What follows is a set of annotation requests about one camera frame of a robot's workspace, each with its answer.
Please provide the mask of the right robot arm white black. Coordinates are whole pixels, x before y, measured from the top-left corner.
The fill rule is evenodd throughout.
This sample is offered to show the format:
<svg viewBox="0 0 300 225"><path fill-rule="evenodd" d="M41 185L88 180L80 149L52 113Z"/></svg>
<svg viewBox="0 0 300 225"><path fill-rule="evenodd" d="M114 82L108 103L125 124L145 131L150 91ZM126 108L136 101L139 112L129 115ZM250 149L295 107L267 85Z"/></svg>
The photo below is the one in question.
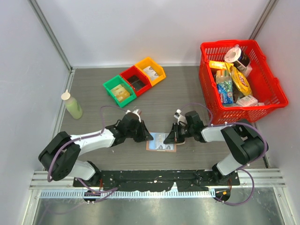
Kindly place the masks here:
<svg viewBox="0 0 300 225"><path fill-rule="evenodd" d="M237 169L262 157L269 149L267 141L258 130L246 120L224 125L205 126L196 111L181 115L177 110L173 123L164 144L182 144L186 138L194 138L201 143L225 142L230 150L229 155L212 167L212 181L223 185Z"/></svg>

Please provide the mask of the tan leather card holder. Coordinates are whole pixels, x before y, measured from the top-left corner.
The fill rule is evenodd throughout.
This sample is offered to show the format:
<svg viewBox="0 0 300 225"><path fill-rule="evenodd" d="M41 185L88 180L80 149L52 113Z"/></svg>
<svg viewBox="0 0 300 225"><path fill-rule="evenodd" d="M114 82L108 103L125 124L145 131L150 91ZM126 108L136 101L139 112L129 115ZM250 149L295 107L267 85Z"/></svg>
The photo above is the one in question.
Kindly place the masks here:
<svg viewBox="0 0 300 225"><path fill-rule="evenodd" d="M176 152L176 144L164 144L167 133L150 132L153 140L147 141L146 150L156 152Z"/></svg>

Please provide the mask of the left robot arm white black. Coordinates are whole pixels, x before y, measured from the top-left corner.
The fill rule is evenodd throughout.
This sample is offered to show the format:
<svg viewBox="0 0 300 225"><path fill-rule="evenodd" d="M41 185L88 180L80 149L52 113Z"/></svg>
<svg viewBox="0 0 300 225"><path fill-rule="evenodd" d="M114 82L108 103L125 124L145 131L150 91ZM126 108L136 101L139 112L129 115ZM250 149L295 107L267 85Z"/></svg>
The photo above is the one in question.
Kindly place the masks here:
<svg viewBox="0 0 300 225"><path fill-rule="evenodd" d="M39 154L38 159L48 172L48 182L70 176L94 187L101 180L101 171L91 161L83 162L78 157L94 150L122 144L128 138L136 143L153 140L144 121L136 112L126 112L121 120L97 132L84 135L59 132Z"/></svg>

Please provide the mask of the silver VIP card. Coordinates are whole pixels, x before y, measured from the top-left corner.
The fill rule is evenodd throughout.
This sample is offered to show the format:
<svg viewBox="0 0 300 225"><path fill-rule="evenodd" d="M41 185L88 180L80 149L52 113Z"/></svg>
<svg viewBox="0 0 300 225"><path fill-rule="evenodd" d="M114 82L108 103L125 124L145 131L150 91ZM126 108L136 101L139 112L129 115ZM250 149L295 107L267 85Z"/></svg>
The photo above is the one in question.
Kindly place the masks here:
<svg viewBox="0 0 300 225"><path fill-rule="evenodd" d="M165 133L164 134L164 138L163 138L163 147L164 150L168 150L168 151L175 151L175 145L174 144L165 144L164 141L167 138L168 134Z"/></svg>
<svg viewBox="0 0 300 225"><path fill-rule="evenodd" d="M151 132L151 135L153 136L154 140L148 141L147 150L164 150L163 147L164 133Z"/></svg>

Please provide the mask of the grey patterned card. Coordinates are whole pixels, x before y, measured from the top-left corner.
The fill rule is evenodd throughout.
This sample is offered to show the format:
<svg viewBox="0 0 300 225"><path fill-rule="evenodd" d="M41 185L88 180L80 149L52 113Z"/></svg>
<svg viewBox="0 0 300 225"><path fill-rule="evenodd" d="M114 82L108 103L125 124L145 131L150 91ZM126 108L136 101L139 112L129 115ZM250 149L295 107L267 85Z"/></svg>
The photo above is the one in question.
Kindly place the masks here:
<svg viewBox="0 0 300 225"><path fill-rule="evenodd" d="M151 66L146 67L145 69L143 69L143 71L146 74L150 74L150 72L155 71Z"/></svg>
<svg viewBox="0 0 300 225"><path fill-rule="evenodd" d="M151 78L152 81L154 81L157 78L159 78L159 75L155 71L152 71L150 72L149 77Z"/></svg>

